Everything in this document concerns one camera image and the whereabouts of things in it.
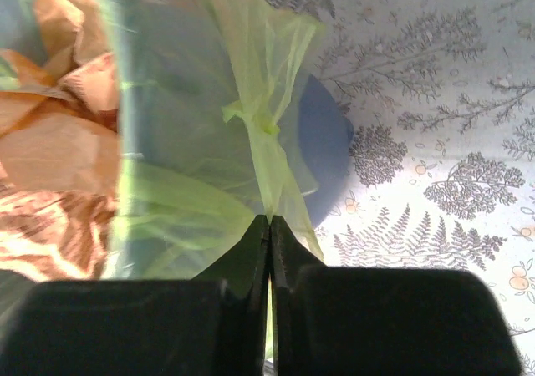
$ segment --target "blue round object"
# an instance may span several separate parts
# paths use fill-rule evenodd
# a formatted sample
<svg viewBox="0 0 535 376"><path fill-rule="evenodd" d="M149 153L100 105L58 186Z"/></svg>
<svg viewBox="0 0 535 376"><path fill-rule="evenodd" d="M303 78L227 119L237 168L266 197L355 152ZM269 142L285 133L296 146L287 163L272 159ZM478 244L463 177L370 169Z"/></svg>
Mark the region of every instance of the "blue round object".
<svg viewBox="0 0 535 376"><path fill-rule="evenodd" d="M328 90L310 76L299 102L299 146L319 188L305 196L310 220L318 226L338 200L349 166L353 125Z"/></svg>

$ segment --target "crumpled paper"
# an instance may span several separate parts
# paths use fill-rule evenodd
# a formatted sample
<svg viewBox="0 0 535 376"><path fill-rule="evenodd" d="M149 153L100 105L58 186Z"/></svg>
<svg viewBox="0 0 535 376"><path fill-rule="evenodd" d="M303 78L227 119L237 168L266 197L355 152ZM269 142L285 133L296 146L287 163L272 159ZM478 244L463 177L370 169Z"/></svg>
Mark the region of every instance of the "crumpled paper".
<svg viewBox="0 0 535 376"><path fill-rule="evenodd" d="M99 278L120 163L115 61L94 0L37 0L34 12L43 68L0 50L0 269Z"/></svg>

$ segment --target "black object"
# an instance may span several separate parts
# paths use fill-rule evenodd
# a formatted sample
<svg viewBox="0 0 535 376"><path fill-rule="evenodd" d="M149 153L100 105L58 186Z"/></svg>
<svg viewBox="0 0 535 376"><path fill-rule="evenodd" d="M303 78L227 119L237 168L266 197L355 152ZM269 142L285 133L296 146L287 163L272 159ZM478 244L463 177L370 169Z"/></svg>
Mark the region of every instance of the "black object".
<svg viewBox="0 0 535 376"><path fill-rule="evenodd" d="M521 373L470 273L329 268L282 217L258 216L192 281L37 285L3 341L0 375L260 375L269 275L281 376Z"/></svg>

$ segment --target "patterned fabric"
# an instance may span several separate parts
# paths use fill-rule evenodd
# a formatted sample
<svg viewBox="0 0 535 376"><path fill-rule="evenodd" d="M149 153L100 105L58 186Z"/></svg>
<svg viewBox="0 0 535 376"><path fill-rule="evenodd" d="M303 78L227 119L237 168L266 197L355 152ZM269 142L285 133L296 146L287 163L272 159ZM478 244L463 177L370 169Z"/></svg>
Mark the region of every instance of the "patterned fabric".
<svg viewBox="0 0 535 376"><path fill-rule="evenodd" d="M535 375L535 0L268 1L329 25L356 130L327 262L476 273Z"/></svg>

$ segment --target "floral tablecloth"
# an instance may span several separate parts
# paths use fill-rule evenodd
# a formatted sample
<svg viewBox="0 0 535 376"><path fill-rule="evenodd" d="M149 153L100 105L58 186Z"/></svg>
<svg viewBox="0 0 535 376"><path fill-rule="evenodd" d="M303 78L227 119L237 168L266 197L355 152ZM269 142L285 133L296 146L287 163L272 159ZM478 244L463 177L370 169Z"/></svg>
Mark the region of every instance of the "floral tablecloth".
<svg viewBox="0 0 535 376"><path fill-rule="evenodd" d="M355 127L328 264L476 273L535 375L535 0L268 1L328 24Z"/></svg>

